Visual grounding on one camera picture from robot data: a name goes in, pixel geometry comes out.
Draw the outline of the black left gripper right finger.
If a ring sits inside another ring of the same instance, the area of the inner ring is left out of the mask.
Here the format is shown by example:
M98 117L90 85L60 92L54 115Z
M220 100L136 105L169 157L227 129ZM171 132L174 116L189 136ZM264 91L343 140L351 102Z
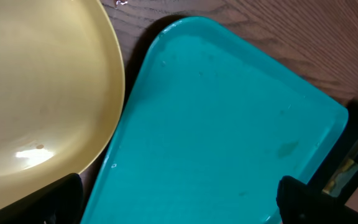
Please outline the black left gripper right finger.
M276 202L283 224L358 224L357 211L291 176L279 181Z

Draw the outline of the green yellow sponge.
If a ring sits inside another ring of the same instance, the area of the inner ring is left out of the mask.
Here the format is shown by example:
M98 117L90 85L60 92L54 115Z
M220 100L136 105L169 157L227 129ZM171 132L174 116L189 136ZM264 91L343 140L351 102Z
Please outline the green yellow sponge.
M323 189L325 194L332 197L340 196L342 190L358 172L358 164L352 159L346 159Z

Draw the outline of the yellow plate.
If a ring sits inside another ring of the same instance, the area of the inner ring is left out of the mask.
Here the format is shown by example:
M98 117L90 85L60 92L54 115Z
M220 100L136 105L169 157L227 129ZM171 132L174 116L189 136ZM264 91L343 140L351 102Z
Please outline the yellow plate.
M125 76L98 0L0 0L0 209L100 155Z

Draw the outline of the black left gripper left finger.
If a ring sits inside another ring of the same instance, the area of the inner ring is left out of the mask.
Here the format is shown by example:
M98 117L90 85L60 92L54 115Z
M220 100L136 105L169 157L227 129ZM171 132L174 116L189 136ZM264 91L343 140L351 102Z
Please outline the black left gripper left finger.
M0 209L0 223L74 223L83 206L83 184L71 173Z

